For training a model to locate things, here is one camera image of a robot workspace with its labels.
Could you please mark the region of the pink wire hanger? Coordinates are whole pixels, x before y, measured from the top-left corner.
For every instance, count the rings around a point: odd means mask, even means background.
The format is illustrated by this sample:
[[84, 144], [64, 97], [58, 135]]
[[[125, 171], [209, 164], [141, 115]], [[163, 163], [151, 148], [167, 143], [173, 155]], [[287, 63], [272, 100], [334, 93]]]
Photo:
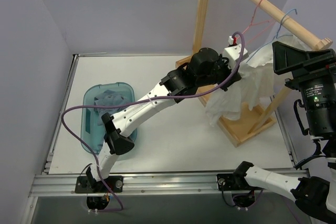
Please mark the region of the pink wire hanger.
[[254, 40], [256, 40], [260, 35], [262, 35], [264, 32], [266, 32], [274, 23], [275, 21], [273, 21], [272, 19], [267, 19], [267, 20], [263, 20], [263, 21], [259, 21], [259, 22], [255, 22], [255, 18], [256, 18], [256, 15], [257, 15], [257, 11], [258, 9], [260, 9], [260, 5], [261, 3], [263, 2], [263, 0], [260, 0], [259, 3], [256, 5], [255, 9], [254, 9], [254, 12], [253, 12], [253, 15], [251, 17], [251, 20], [250, 20], [250, 23], [249, 25], [245, 28], [245, 30], [243, 31], [243, 35], [249, 31], [252, 27], [255, 27], [255, 26], [260, 26], [260, 25], [263, 25], [263, 24], [267, 24], [268, 26], [265, 27], [263, 30], [261, 30], [258, 34], [256, 34], [253, 38], [251, 38], [250, 40], [248, 40], [246, 42], [246, 44], [250, 44], [251, 42], [253, 42]]

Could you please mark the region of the blue wire hanger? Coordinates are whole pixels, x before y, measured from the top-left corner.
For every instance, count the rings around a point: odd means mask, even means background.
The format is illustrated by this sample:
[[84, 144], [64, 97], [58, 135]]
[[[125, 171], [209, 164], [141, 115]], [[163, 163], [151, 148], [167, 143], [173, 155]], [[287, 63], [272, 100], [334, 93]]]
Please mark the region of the blue wire hanger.
[[292, 9], [288, 10], [288, 11], [284, 14], [284, 16], [282, 17], [282, 19], [280, 20], [279, 26], [278, 26], [277, 31], [276, 31], [275, 35], [273, 36], [272, 40], [270, 40], [269, 42], [265, 43], [264, 45], [262, 45], [262, 46], [260, 46], [258, 49], [256, 49], [256, 50], [251, 54], [251, 56], [248, 57], [247, 62], [251, 61], [251, 59], [254, 57], [254, 55], [255, 55], [258, 51], [260, 51], [261, 49], [263, 49], [264, 47], [266, 47], [267, 45], [271, 44], [273, 41], [275, 41], [276, 39], [279, 38], [279, 33], [280, 33], [281, 29], [282, 29], [283, 26], [284, 26], [284, 25], [283, 25], [283, 24], [284, 24], [284, 21], [285, 21], [285, 19], [289, 16], [289, 14], [292, 13], [292, 12], [294, 12], [295, 15], [298, 14], [298, 11], [297, 11], [296, 8], [292, 8]]

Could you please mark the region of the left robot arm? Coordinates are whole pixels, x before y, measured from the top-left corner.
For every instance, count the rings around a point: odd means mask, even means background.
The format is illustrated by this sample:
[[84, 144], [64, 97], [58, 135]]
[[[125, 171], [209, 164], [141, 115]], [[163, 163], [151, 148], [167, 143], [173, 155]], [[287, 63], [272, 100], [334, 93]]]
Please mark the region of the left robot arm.
[[200, 87], [217, 84], [227, 90], [239, 81], [237, 63], [246, 52], [240, 45], [227, 47], [222, 54], [211, 48], [202, 48], [189, 62], [170, 71], [137, 104], [113, 115], [105, 113], [101, 117], [106, 132], [103, 148], [98, 156], [99, 164], [86, 172], [87, 186], [94, 192], [105, 188], [106, 179], [118, 157], [134, 148], [130, 135], [142, 123], [186, 97], [193, 97]]

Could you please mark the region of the blue denim skirt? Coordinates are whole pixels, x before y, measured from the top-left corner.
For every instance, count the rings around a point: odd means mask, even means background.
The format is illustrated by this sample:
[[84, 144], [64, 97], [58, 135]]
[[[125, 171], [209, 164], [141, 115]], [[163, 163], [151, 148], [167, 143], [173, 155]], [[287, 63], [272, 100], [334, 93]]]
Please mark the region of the blue denim skirt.
[[132, 93], [129, 89], [127, 90], [106, 90], [103, 93], [97, 95], [94, 98], [94, 105], [103, 106], [104, 108], [94, 108], [94, 137], [92, 140], [93, 149], [96, 153], [99, 153], [103, 145], [103, 137], [105, 134], [105, 129], [101, 117], [108, 113], [113, 115], [125, 109], [126, 106], [114, 109], [107, 109], [106, 106], [117, 106], [125, 105], [133, 101]]

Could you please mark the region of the white garment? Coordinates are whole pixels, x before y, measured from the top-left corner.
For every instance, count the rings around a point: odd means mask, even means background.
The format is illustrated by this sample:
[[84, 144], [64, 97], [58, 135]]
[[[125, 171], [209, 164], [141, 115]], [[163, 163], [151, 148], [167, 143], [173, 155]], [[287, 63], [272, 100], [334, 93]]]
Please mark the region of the white garment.
[[274, 94], [274, 86], [282, 86], [285, 79], [292, 78], [290, 72], [282, 75], [274, 73], [271, 43], [250, 53], [240, 63], [238, 73], [241, 79], [228, 87], [227, 91], [217, 89], [210, 94], [205, 113], [211, 125], [218, 123], [221, 116], [232, 121], [240, 119], [244, 102], [252, 110], [260, 98]]

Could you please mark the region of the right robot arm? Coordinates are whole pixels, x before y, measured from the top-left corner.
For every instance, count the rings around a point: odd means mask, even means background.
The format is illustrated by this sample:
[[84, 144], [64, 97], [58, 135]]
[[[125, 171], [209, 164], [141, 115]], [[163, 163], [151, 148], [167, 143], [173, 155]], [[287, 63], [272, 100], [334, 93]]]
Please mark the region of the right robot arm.
[[320, 177], [290, 177], [262, 169], [243, 161], [233, 172], [233, 182], [240, 189], [262, 188], [292, 200], [315, 219], [335, 223], [335, 51], [304, 51], [279, 41], [272, 43], [274, 73], [290, 72], [285, 86], [297, 90], [302, 98], [293, 108], [304, 108], [308, 128], [300, 124], [303, 135], [316, 144], [315, 152], [295, 168], [316, 158], [325, 158], [331, 180]]

